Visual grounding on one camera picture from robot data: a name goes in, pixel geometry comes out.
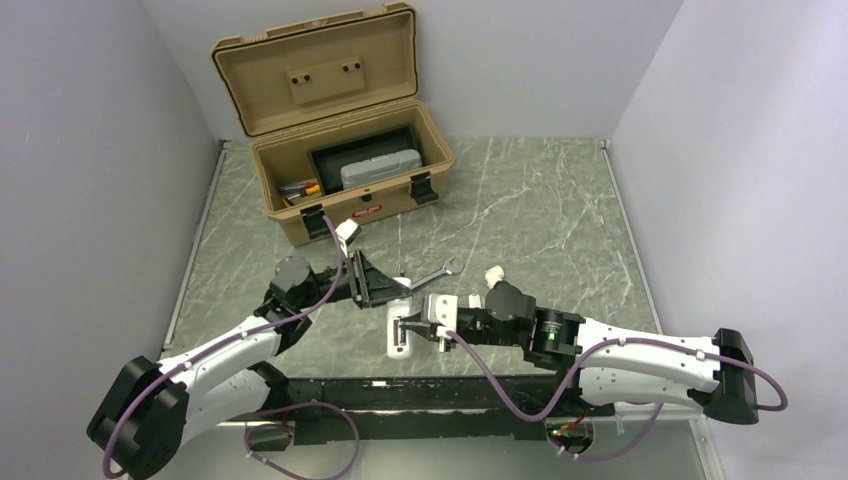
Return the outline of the white remote control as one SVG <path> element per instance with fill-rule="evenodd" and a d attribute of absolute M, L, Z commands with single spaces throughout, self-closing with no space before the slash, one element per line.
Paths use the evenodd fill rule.
<path fill-rule="evenodd" d="M 392 360 L 404 360 L 412 356 L 411 336 L 401 327 L 403 318 L 412 314 L 413 299 L 406 297 L 387 303 L 386 355 Z"/>

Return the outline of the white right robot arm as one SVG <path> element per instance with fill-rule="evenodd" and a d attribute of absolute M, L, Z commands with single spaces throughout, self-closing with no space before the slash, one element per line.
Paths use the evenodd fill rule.
<path fill-rule="evenodd" d="M 670 403 L 706 417 L 753 425 L 762 406 L 751 351 L 742 334 L 721 328 L 708 337 L 673 337 L 615 327 L 576 313 L 540 307 L 505 280 L 479 307 L 430 294 L 398 328 L 438 343 L 517 347 L 525 361 L 554 371 L 544 414 L 574 415 L 585 406 Z"/>

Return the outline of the white pipe elbow fitting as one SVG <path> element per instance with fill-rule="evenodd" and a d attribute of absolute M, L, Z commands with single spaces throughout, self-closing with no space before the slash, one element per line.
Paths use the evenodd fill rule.
<path fill-rule="evenodd" d="M 487 269 L 484 273 L 484 280 L 489 289 L 494 288 L 499 282 L 505 279 L 505 271 L 500 265 L 495 265 Z"/>

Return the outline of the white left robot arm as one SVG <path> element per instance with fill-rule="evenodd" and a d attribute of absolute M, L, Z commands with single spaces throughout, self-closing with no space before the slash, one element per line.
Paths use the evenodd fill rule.
<path fill-rule="evenodd" d="M 279 417 L 288 379 L 269 361 L 302 339 L 310 313 L 344 300 L 359 308 L 396 305 L 413 284 L 383 273 L 362 251 L 321 272 L 302 258 L 280 261 L 260 306 L 237 326 L 181 355 L 138 356 L 122 367 L 86 429 L 103 450 L 105 476 L 148 479 L 223 421 L 251 412 Z"/>

